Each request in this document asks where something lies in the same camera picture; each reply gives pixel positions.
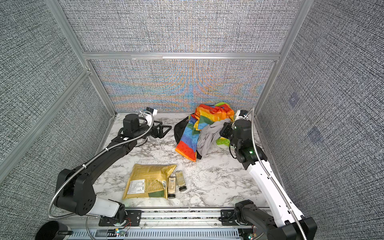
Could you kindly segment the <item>grey cloth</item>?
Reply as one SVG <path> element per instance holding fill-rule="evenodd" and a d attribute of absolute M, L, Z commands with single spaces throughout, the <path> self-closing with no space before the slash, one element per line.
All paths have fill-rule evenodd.
<path fill-rule="evenodd" d="M 220 130 L 223 128 L 224 123 L 232 123 L 231 119 L 225 119 L 214 122 L 211 125 L 205 126 L 201 131 L 197 143 L 197 152 L 201 157 L 204 157 L 210 150 L 213 143 L 219 139 Z"/>

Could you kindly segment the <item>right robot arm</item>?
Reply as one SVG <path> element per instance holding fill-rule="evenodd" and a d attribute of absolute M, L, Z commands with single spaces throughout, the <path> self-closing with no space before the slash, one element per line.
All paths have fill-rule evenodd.
<path fill-rule="evenodd" d="M 258 227 L 269 240 L 313 240 L 318 229 L 315 220 L 304 216 L 289 198 L 256 145 L 254 131 L 254 124 L 244 119 L 225 123 L 220 131 L 221 137 L 230 140 L 236 159 L 255 180 L 271 210 L 267 214 L 252 201 L 241 201 L 234 208 L 236 221 Z"/>

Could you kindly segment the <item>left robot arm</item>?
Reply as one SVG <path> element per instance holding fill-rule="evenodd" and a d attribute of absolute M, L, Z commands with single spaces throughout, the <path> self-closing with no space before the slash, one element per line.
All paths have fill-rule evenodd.
<path fill-rule="evenodd" d="M 106 148 L 84 164 L 58 174 L 56 192 L 48 207 L 49 218 L 56 218 L 52 209 L 57 207 L 68 211 L 59 219 L 75 215 L 99 216 L 110 225 L 125 224 L 128 219 L 125 205 L 97 197 L 93 184 L 111 165 L 137 147 L 139 140 L 162 139 L 171 129 L 172 126 L 156 121 L 149 110 L 126 115 L 118 135 Z"/>

